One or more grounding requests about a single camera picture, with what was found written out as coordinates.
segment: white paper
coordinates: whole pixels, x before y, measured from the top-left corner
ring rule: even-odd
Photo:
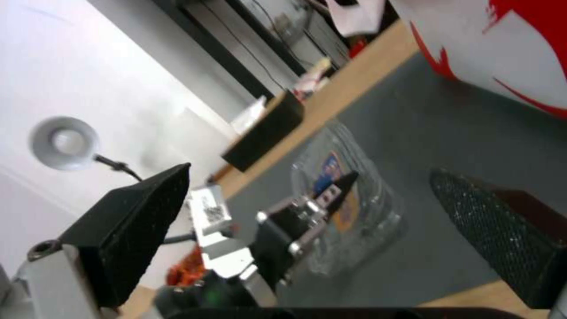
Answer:
[[[386,0],[358,0],[355,6],[341,6],[335,0],[326,1],[331,18],[342,36],[378,32]]]

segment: orange object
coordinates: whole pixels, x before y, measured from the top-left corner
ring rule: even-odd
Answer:
[[[201,259],[201,249],[196,247],[177,265],[167,272],[166,283],[169,286],[189,287],[205,274],[205,266]]]

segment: red and white box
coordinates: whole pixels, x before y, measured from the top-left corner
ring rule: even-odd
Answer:
[[[567,1],[391,0],[433,69],[567,118]]]

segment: red object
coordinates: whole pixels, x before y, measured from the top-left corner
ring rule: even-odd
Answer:
[[[205,272],[205,266],[201,259],[201,249],[196,247],[179,264],[169,269],[166,283],[168,286],[189,287],[201,279]]]
[[[366,45],[368,43],[366,42],[365,39],[359,39],[358,41],[356,41],[356,43],[354,43],[354,45],[352,45],[350,47],[349,50],[349,57],[350,58],[354,58],[356,55],[358,55],[362,50],[364,50],[364,48],[366,48]]]
[[[420,47],[421,52],[424,54],[433,70],[449,79],[457,79],[455,73],[453,73],[451,67],[449,66],[449,58],[447,57],[447,51],[445,50],[445,48],[441,47],[441,51],[439,53],[439,56],[441,58],[439,59],[439,61],[436,61],[425,46],[425,43],[422,40],[420,34],[417,32],[416,27],[413,25],[413,22],[410,21],[409,25],[412,28],[413,37],[416,39],[417,46]]]

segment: mesh gripper pad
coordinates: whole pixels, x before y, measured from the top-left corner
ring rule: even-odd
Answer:
[[[459,232],[528,305],[549,309],[567,275],[567,220],[523,191],[435,169],[430,185]]]

